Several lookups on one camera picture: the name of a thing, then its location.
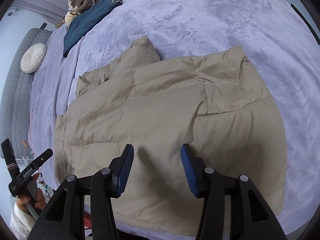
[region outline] curtain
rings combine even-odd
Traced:
[[[15,0],[12,5],[40,13],[53,24],[68,12],[68,0]]]

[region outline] jacket pocket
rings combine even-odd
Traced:
[[[71,146],[71,151],[72,166],[78,178],[95,174],[108,167],[113,158],[121,155],[116,141]]]

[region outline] white sleeve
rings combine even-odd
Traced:
[[[36,221],[32,216],[26,214],[14,204],[10,219],[10,228],[18,240],[27,240],[35,223]]]

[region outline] person's arm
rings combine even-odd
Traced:
[[[32,176],[33,180],[37,180],[39,174]],[[28,203],[30,198],[24,195],[19,195],[14,205],[10,219],[10,228],[12,233],[18,240],[27,240],[36,221],[30,216],[24,204]],[[43,196],[43,192],[38,188],[36,207],[44,209],[47,203]]]

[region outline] floor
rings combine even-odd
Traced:
[[[300,12],[301,14],[306,18],[306,20],[310,23],[310,25],[312,26],[312,28],[315,30],[316,34],[318,35],[318,37],[320,37],[320,31],[317,29],[316,24],[314,23],[314,21],[312,20],[310,14],[308,13],[308,11],[306,10],[306,8],[303,6],[303,4],[301,3],[300,0],[286,0],[289,4],[293,4]],[[301,233],[303,232],[303,230],[307,227],[309,222],[307,222],[306,224],[304,224],[303,226],[301,226],[300,228],[298,228],[297,230],[295,230],[294,232],[290,233],[287,235],[287,239],[288,240],[297,240],[298,237],[301,235]]]

